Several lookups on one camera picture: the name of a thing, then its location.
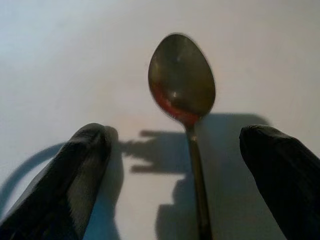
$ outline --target metal spoon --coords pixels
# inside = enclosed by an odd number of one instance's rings
[[[215,101],[210,66],[192,40],[181,34],[167,36],[149,65],[153,98],[170,117],[185,127],[194,175],[197,222],[201,240],[211,240],[211,224],[195,123],[208,114]]]

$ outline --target spoon bowl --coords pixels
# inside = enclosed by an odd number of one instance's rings
[[[200,240],[212,240],[207,192],[195,123],[208,114],[216,91],[210,66],[187,36],[171,34],[156,48],[149,65],[149,88],[160,108],[186,130],[192,164]]]

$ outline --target spoon handle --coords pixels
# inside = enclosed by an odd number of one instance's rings
[[[195,126],[186,127],[189,152],[192,164],[193,179],[195,186],[197,224],[200,240],[212,240],[210,215],[207,201],[207,192],[202,170],[201,157],[198,147]]]

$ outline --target white surface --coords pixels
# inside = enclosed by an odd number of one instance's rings
[[[194,239],[183,129],[156,107],[147,84],[155,48],[181,32],[211,64],[217,92],[212,112],[234,113],[212,115],[198,130],[214,234],[219,240],[283,240],[241,160],[237,136],[242,125],[265,119],[320,155],[319,8],[316,0],[2,2],[0,183],[82,125],[110,125],[122,143],[146,144],[132,147],[139,154],[122,154],[116,227],[96,207],[100,224],[90,224],[86,238],[104,239],[114,231],[122,240]],[[176,134],[141,137],[142,130]],[[134,165],[150,164],[143,155],[168,166],[156,163],[158,173],[134,173]],[[17,184],[6,210],[35,174]],[[98,203],[107,205],[102,198]]]

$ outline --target white backdrop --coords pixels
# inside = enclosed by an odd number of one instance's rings
[[[51,146],[97,122],[116,128],[119,143],[85,239],[196,238],[183,129],[147,84],[155,48],[180,32],[201,47],[215,76],[215,105],[197,131],[216,239],[284,239],[242,162],[238,135],[247,124],[270,124],[320,155],[319,1],[1,5],[2,216],[55,153]]]

